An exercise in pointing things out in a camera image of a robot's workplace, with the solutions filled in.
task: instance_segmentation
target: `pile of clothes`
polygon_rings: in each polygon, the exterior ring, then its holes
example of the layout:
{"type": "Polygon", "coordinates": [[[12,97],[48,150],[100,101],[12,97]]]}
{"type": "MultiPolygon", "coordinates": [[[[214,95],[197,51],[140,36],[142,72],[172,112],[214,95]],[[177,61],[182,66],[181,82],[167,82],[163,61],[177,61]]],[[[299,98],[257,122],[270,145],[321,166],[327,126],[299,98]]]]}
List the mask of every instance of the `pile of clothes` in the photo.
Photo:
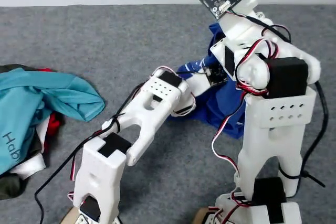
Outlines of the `pile of clothes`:
{"type": "Polygon", "coordinates": [[[103,109],[97,91],[72,74],[0,66],[0,199],[22,194],[27,178],[46,167],[43,153],[62,115],[88,122],[103,109]]]}

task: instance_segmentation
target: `white cloth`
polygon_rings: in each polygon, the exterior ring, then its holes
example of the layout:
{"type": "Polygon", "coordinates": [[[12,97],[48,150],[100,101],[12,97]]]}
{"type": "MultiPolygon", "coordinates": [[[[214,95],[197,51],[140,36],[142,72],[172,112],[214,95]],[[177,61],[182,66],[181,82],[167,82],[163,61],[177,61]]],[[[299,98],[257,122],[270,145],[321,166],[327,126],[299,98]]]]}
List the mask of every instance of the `white cloth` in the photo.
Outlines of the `white cloth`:
{"type": "Polygon", "coordinates": [[[26,179],[40,170],[46,168],[42,153],[44,152],[44,142],[46,139],[48,124],[50,117],[46,118],[42,123],[36,127],[37,135],[41,142],[41,152],[23,163],[15,166],[9,172],[17,174],[21,179],[26,179]]]}

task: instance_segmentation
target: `blue garment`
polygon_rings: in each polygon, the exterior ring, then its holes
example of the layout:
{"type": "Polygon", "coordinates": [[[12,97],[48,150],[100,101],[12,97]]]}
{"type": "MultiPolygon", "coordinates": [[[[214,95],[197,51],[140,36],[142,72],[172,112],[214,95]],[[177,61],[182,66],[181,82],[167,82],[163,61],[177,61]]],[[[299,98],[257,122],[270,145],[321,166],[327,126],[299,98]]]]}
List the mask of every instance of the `blue garment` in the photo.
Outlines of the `blue garment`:
{"type": "Polygon", "coordinates": [[[25,159],[35,127],[52,111],[88,122],[104,101],[72,74],[25,71],[0,74],[0,174],[25,159]]]}
{"type": "MultiPolygon", "coordinates": [[[[201,67],[206,67],[218,63],[216,57],[211,53],[210,47],[217,41],[225,37],[218,23],[209,26],[213,33],[213,38],[208,48],[208,55],[198,61],[192,61],[179,67],[178,71],[198,71],[201,67]]],[[[192,74],[181,74],[184,79],[188,79],[192,74]]],[[[187,116],[176,120],[196,119],[203,123],[210,124],[216,128],[220,126],[225,116],[233,113],[240,104],[242,91],[236,89],[236,83],[228,78],[225,85],[212,87],[200,96],[196,97],[196,109],[187,116]]],[[[230,118],[223,132],[233,138],[240,138],[244,133],[245,105],[230,118]]]]}

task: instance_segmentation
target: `gray carpet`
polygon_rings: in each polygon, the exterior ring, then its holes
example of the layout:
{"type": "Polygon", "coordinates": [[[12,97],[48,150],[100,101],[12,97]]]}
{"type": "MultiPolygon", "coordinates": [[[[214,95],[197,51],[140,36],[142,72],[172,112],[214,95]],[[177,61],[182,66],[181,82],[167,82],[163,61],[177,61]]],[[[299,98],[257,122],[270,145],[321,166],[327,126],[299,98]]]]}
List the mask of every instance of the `gray carpet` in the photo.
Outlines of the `gray carpet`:
{"type": "MultiPolygon", "coordinates": [[[[303,223],[335,223],[336,6],[260,6],[259,10],[288,26],[293,43],[322,62],[330,125],[307,168],[327,188],[304,180],[294,200],[300,204],[303,223]]],[[[34,191],[154,68],[176,68],[204,57],[211,38],[208,25],[213,21],[200,5],[0,8],[0,65],[21,63],[74,73],[92,82],[107,101],[105,110],[90,123],[66,119],[53,143],[50,167],[31,178],[23,195],[0,201],[0,223],[38,223],[34,191]]],[[[316,104],[303,150],[320,130],[321,106],[319,101],[316,104]]],[[[137,130],[123,135],[131,139],[137,130]]],[[[191,223],[199,208],[213,205],[218,195],[233,189],[234,171],[211,151],[214,132],[195,121],[162,126],[142,159],[122,178],[120,216],[125,224],[191,223]]],[[[235,158],[240,147],[241,141],[227,136],[217,146],[235,158]]],[[[276,171],[271,160],[261,176],[276,171]]],[[[40,194],[45,224],[58,223],[71,206],[66,196],[73,189],[69,173],[67,166],[40,194]]]]}

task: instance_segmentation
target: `teal cloth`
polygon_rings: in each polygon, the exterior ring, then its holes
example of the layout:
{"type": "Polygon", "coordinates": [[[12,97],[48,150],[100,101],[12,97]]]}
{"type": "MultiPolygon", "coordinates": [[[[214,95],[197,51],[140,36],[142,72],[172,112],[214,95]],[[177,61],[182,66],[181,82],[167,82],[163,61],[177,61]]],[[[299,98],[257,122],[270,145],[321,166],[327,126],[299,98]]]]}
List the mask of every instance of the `teal cloth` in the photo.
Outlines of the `teal cloth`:
{"type": "Polygon", "coordinates": [[[22,68],[0,73],[0,174],[24,160],[35,126],[52,111],[88,122],[103,109],[95,89],[72,74],[22,68]]]}

